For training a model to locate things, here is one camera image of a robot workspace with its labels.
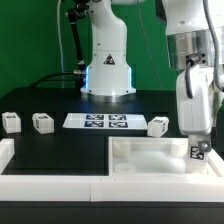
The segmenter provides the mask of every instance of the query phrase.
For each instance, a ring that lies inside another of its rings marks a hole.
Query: table surface
[[[165,137],[183,137],[178,129],[175,92],[137,91],[136,99],[100,103],[80,97],[73,89],[19,88],[0,99],[0,112],[17,112],[22,132],[0,137],[15,139],[15,156],[3,175],[108,175],[108,137],[146,136],[143,130],[62,128],[67,113],[142,114],[169,118]],[[55,133],[41,135],[32,124],[33,113],[55,120]],[[224,151],[224,113],[217,118],[216,151]],[[163,202],[0,202],[1,223],[223,223],[223,203]]]

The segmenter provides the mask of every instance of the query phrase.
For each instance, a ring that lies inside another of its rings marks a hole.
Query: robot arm
[[[92,24],[92,62],[86,69],[84,98],[118,102],[132,97],[131,68],[126,62],[127,27],[111,4],[130,5],[144,0],[75,0],[77,15],[87,12]]]
[[[222,65],[224,3],[222,0],[209,0],[208,3],[219,40],[218,63]],[[223,93],[217,93],[214,85],[214,40],[203,0],[163,0],[163,6],[170,67],[185,70],[179,75],[176,87],[179,127],[182,134],[189,136],[189,150],[193,147],[201,153],[209,152],[210,132]]]

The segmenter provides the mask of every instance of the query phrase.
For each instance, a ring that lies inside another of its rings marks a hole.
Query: green screen
[[[57,36],[57,0],[0,1],[0,96],[18,87],[27,87],[37,79],[61,72]],[[72,0],[61,5],[61,31],[65,71],[77,69],[77,58],[67,9]],[[146,42],[140,28],[138,6],[113,6],[115,15],[128,27],[127,61],[133,69],[133,84],[138,90],[159,90]],[[142,24],[163,90],[174,90],[177,72],[169,69],[165,26],[156,18],[154,1],[141,4]],[[78,22],[86,63],[91,61],[91,23]],[[40,86],[62,87],[47,82]]]

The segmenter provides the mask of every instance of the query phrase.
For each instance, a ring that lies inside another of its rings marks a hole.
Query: white cube
[[[167,117],[155,117],[148,123],[148,136],[160,138],[168,130],[169,119]]]
[[[32,117],[33,127],[41,134],[54,132],[54,120],[45,113],[35,113]]]
[[[16,113],[2,114],[2,123],[5,131],[9,133],[21,132],[21,120]]]

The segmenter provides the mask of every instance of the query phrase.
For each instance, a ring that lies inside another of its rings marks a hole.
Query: warning label
[[[107,59],[104,61],[105,65],[115,65],[114,59],[111,54],[108,55]]]

